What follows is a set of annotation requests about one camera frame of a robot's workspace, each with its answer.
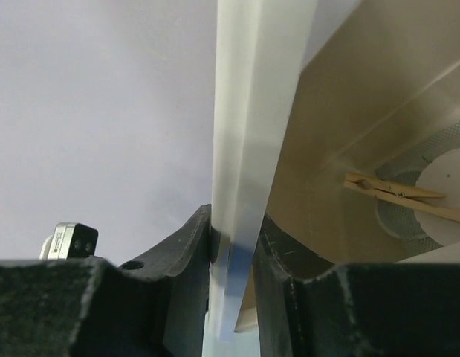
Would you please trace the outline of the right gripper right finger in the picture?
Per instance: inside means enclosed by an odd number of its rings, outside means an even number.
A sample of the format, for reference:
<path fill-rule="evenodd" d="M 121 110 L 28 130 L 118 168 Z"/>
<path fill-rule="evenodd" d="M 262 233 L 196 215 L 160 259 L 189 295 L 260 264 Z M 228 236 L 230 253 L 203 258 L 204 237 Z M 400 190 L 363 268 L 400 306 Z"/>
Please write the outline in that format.
<path fill-rule="evenodd" d="M 264 216 L 253 258 L 262 356 L 313 355 L 304 282 L 333 266 Z"/>

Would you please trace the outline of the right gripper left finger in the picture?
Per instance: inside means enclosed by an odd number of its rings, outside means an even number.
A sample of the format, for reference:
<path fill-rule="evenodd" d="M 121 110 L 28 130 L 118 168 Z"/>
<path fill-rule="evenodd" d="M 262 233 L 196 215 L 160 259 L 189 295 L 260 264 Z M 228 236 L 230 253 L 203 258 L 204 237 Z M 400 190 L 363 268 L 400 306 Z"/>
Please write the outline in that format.
<path fill-rule="evenodd" d="M 200 356 L 209 294 L 211 205 L 176 232 L 120 266 L 150 284 L 144 335 L 168 356 Z"/>

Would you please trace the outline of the wooden test tube clamp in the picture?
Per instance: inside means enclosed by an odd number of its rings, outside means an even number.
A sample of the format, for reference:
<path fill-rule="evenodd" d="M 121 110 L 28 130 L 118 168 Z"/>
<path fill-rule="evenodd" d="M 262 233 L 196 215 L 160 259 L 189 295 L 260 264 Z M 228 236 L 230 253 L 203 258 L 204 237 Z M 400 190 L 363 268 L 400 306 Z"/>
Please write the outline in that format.
<path fill-rule="evenodd" d="M 347 173 L 343 186 L 385 202 L 460 223 L 460 209 L 436 206 L 424 201 L 424 199 L 444 199 L 447 196 L 445 193 L 382 180 L 375 176 L 360 173 Z"/>

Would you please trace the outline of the wire gauze with ceramic centre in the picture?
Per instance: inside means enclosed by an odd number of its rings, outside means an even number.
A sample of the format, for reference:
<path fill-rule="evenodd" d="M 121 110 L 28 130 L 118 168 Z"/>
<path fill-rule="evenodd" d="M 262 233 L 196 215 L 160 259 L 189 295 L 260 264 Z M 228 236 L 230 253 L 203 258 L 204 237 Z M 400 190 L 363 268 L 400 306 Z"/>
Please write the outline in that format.
<path fill-rule="evenodd" d="M 376 176 L 445 193 L 432 205 L 460 209 L 460 121 L 431 135 L 375 171 Z M 460 242 L 460 223 L 379 201 L 378 221 L 405 245 L 409 256 Z"/>

